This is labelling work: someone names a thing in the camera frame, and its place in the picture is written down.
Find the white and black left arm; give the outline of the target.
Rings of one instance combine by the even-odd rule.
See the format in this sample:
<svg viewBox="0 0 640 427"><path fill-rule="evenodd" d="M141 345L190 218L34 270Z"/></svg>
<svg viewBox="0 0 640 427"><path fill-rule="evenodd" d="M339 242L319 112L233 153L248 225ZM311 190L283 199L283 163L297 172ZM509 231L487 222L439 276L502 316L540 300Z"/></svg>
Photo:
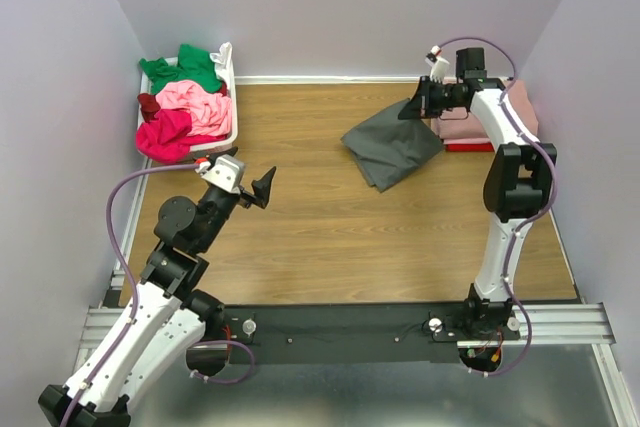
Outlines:
<svg viewBox="0 0 640 427"><path fill-rule="evenodd" d="M130 281L131 300L89 359L64 384L40 394L52 426L129 425L136 402L191 347L219 349L225 363L242 350L256 363L245 341L234 338L223 304L197 285L209 266L202 255L234 208L267 207L276 170L244 188L245 165L233 150L179 168L197 173L207 189L198 202L174 196L160 207L158 243Z"/></svg>

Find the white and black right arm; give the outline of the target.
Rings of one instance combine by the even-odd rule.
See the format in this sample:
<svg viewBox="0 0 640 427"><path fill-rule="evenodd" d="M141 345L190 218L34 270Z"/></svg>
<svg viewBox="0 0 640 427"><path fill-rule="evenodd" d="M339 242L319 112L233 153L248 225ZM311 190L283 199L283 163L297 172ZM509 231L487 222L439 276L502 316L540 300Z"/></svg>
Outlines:
<svg viewBox="0 0 640 427"><path fill-rule="evenodd" d="M479 121L494 149L483 187L490 224L482 266L463 304L429 322L436 335L474 338L509 323L524 241L555 200L557 150L540 142L520 119L509 85L488 76L483 48L461 49L449 62L434 46L426 61L430 72L420 78L399 119L435 119L462 108Z"/></svg>

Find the dark grey t shirt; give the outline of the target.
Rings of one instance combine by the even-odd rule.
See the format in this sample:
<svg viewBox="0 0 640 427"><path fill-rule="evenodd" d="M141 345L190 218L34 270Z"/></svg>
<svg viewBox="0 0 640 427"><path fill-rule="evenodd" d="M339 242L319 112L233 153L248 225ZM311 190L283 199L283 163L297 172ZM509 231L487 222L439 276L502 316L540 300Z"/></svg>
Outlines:
<svg viewBox="0 0 640 427"><path fill-rule="evenodd" d="M403 99L359 123L342 138L370 187L385 192L444 150L443 143L421 119L398 116Z"/></svg>

